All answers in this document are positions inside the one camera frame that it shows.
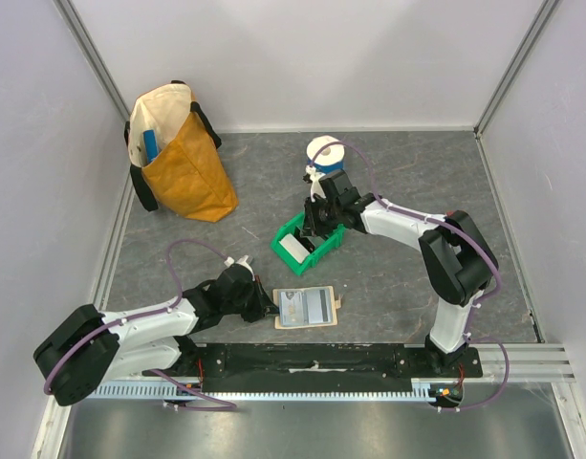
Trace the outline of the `beige leather card holder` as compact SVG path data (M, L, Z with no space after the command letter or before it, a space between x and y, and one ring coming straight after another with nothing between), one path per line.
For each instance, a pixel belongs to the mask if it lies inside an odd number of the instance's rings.
M336 295L333 286L273 289L272 300L279 309L274 320L277 330L338 325L341 296Z

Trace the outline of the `white credit card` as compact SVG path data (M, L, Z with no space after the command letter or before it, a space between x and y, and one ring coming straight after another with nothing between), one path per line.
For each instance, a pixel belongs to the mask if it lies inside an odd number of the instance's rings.
M332 322L332 304L330 291L325 288L306 292L307 319L311 325Z

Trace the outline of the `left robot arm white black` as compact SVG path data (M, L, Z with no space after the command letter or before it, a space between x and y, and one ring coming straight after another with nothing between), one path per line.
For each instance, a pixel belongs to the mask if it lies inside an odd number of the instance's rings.
M106 313L77 307L35 349L44 391L61 406L76 404L102 383L152 370L193 371L190 335L237 315L253 323L279 310L252 268L234 263L215 279L137 310Z

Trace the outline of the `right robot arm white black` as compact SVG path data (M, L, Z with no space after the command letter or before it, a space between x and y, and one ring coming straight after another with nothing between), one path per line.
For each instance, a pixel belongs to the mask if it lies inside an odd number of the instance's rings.
M375 193L361 195L342 169L324 174L308 166L304 181L311 191L304 202L302 236L326 238L344 227L394 240L422 255L439 298L423 360L431 374L448 375L468 347L471 310L490 295L491 281L501 285L498 262L472 218L461 210L427 214Z

